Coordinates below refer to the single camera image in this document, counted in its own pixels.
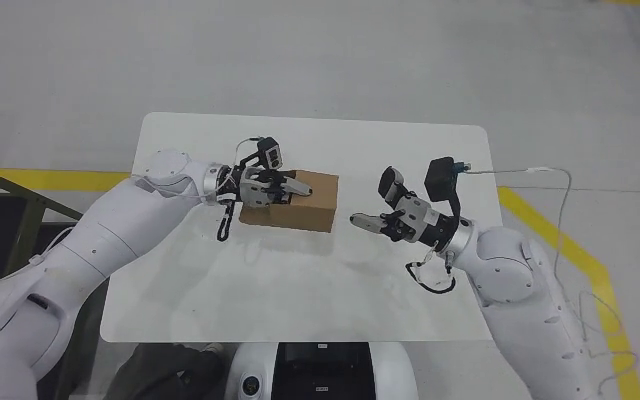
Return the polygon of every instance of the white tabletop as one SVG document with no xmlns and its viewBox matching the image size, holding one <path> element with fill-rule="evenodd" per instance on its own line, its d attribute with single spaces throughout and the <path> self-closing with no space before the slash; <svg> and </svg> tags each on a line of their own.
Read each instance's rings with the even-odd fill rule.
<svg viewBox="0 0 640 400">
<path fill-rule="evenodd" d="M 468 280 L 446 295 L 406 273 L 421 244 L 392 243 L 353 227 L 354 212 L 379 214 L 377 193 L 393 165 L 428 199 L 429 162 L 451 155 L 491 169 L 486 132 L 477 126 L 232 115 L 149 114 L 133 172 L 159 149 L 232 163 L 236 144 L 273 136 L 285 168 L 340 176 L 331 234 L 256 227 L 235 221 L 216 241 L 222 208 L 197 206 L 157 248 L 111 278 L 102 319 L 110 342 L 424 341 L 490 339 Z M 252 144 L 246 144 L 245 154 Z M 462 214 L 501 225 L 495 181 L 461 176 Z M 435 208 L 450 213 L 448 205 Z M 442 275 L 442 261 L 428 265 Z"/>
</svg>

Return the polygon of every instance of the yellow tape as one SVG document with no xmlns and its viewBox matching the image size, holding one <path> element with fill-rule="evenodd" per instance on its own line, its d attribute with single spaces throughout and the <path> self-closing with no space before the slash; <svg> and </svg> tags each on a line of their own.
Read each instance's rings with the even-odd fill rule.
<svg viewBox="0 0 640 400">
<path fill-rule="evenodd" d="M 632 6 L 640 5 L 640 0 L 605 0 L 607 3 L 627 4 Z"/>
<path fill-rule="evenodd" d="M 551 247 L 557 248 L 558 229 L 554 224 L 549 222 L 513 190 L 500 187 L 498 188 L 498 196 L 502 206 L 540 235 Z M 609 304 L 620 315 L 607 267 L 564 233 L 562 233 L 562 240 L 561 254 L 589 278 L 593 293 Z M 605 332 L 618 331 L 616 318 L 604 305 L 599 302 L 596 304 L 602 330 Z M 619 335 L 607 337 L 607 345 L 610 351 L 631 351 L 631 344 L 624 327 Z M 611 365 L 613 371 L 618 373 L 629 368 L 632 362 L 633 358 L 630 355 L 615 355 L 612 357 Z M 640 381 L 638 380 L 637 372 L 634 371 L 619 377 L 618 389 L 621 400 L 640 399 Z"/>
<path fill-rule="evenodd" d="M 128 172 L 0 169 L 1 177 L 31 190 L 106 192 L 129 175 Z"/>
</svg>

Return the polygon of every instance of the gray floor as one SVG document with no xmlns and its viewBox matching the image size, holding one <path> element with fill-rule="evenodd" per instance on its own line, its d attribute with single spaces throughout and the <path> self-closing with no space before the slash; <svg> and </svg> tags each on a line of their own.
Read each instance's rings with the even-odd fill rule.
<svg viewBox="0 0 640 400">
<path fill-rule="evenodd" d="M 640 8 L 593 1 L 6 1 L 0 167 L 126 171 L 151 111 L 480 125 L 497 168 L 573 172 L 566 230 L 638 349 L 639 72 Z M 557 213 L 563 177 L 498 182 Z M 527 398 L 490 342 L 408 347 L 424 399 Z"/>
</svg>

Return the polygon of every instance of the brown cardboard box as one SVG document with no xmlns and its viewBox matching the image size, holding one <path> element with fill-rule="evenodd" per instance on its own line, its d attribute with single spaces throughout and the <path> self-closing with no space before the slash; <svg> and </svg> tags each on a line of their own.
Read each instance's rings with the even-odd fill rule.
<svg viewBox="0 0 640 400">
<path fill-rule="evenodd" d="M 243 206 L 239 221 L 248 225 L 331 232 L 338 207 L 338 176 L 295 171 L 295 178 L 311 186 L 311 196 L 293 195 L 290 204 L 271 204 L 265 208 Z"/>
</svg>

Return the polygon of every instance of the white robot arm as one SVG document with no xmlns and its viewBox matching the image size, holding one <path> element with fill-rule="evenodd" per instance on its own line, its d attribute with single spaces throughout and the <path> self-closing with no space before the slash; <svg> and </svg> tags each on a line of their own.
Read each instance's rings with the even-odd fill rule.
<svg viewBox="0 0 640 400">
<path fill-rule="evenodd" d="M 232 210 L 235 201 L 265 207 L 291 193 L 310 194 L 311 188 L 276 171 L 282 165 L 277 142 L 255 141 L 258 152 L 245 159 L 258 158 L 253 167 L 201 163 L 176 150 L 158 152 L 144 176 L 120 182 L 61 243 L 0 280 L 1 400 L 36 399 L 35 383 L 64 353 L 91 292 L 158 245 L 193 207 L 222 204 Z M 219 240 L 226 239 L 225 230 L 228 236 L 230 217 L 223 219 Z"/>
<path fill-rule="evenodd" d="M 351 222 L 393 241 L 426 244 L 445 260 L 448 272 L 465 271 L 498 349 L 534 400 L 596 399 L 577 321 L 541 246 L 507 228 L 481 231 L 474 221 L 460 217 L 455 185 L 465 168 L 450 157 L 434 160 L 425 180 L 431 201 L 448 200 L 452 217 L 407 190 L 402 175 L 389 167 L 378 192 L 394 212 L 354 214 Z M 406 267 L 415 279 L 412 264 Z M 455 280 L 451 282 L 445 290 L 421 286 L 441 294 L 453 289 Z"/>
</svg>

